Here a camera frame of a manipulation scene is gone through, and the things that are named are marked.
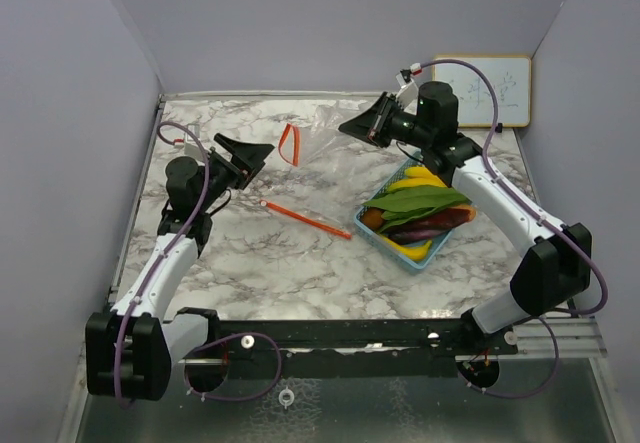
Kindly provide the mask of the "clear orange zip bag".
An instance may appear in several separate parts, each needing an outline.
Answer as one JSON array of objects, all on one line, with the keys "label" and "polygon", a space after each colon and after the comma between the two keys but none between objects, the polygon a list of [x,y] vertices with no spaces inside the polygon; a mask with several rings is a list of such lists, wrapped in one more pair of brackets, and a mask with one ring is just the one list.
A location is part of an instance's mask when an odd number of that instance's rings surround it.
[{"label": "clear orange zip bag", "polygon": [[305,121],[288,123],[278,143],[278,169],[262,207],[349,240],[353,218],[395,172],[399,157],[339,131],[372,100],[323,103]]}]

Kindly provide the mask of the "green leaf vegetable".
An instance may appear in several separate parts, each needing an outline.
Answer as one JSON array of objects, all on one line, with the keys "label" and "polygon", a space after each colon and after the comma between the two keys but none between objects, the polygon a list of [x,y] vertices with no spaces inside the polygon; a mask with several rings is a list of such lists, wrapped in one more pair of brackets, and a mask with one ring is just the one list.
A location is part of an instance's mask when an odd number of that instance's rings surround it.
[{"label": "green leaf vegetable", "polygon": [[386,192],[363,203],[363,207],[381,211],[382,226],[378,232],[389,230],[470,200],[453,188],[418,186]]}]

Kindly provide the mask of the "red orange papaya slice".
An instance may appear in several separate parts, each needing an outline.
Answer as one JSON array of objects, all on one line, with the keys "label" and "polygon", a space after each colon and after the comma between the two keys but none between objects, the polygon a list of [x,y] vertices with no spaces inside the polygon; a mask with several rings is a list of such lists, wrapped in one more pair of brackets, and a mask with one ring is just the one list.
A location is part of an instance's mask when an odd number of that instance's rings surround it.
[{"label": "red orange papaya slice", "polygon": [[421,221],[421,226],[428,229],[449,230],[471,222],[476,210],[470,205],[458,205],[446,208]]}]

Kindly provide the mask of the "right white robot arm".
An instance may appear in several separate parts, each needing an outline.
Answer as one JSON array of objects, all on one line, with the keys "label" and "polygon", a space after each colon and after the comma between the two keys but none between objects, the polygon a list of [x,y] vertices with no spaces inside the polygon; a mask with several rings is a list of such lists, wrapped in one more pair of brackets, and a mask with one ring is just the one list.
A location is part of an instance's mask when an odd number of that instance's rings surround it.
[{"label": "right white robot arm", "polygon": [[590,269],[585,257],[592,238],[582,224],[565,225],[540,209],[458,130],[459,102],[444,82],[422,84],[415,114],[383,93],[372,107],[340,125],[340,132],[385,148],[393,141],[420,149],[426,167],[488,216],[522,257],[508,289],[469,311],[473,321],[459,330],[461,346],[481,354],[496,332],[538,317],[585,291]]}]

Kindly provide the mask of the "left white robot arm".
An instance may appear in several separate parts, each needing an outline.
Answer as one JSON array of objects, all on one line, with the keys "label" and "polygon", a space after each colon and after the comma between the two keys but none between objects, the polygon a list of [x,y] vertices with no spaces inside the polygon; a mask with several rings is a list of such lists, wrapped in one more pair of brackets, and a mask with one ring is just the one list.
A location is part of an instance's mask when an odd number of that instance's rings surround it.
[{"label": "left white robot arm", "polygon": [[164,320],[176,290],[202,254],[213,229],[213,204],[244,189],[262,170],[271,144],[244,143],[216,134],[221,155],[187,131],[184,153],[165,166],[167,201],[155,246],[132,287],[110,310],[85,326],[90,394],[119,401],[159,400],[174,366],[191,351],[206,358],[220,348],[209,310],[185,309]]}]

